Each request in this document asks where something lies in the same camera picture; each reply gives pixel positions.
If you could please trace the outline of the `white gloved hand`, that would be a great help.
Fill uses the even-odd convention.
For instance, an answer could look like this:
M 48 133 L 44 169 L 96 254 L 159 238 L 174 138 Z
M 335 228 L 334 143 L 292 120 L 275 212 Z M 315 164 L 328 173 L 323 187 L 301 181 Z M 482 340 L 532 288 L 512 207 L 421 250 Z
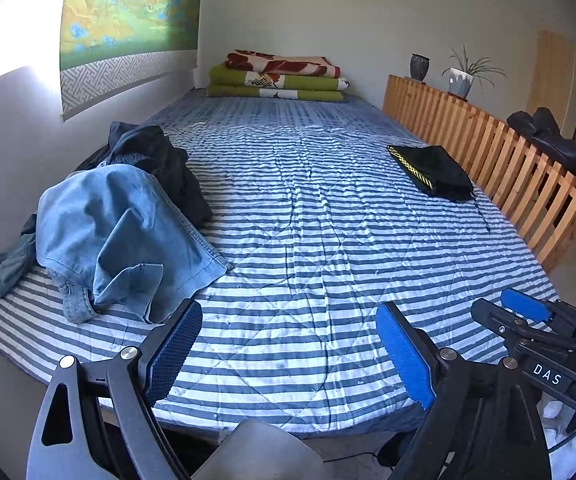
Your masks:
M 572 479 L 576 474 L 576 429 L 572 429 L 576 411 L 548 393 L 542 394 L 537 411 L 548 446 L 551 478 Z

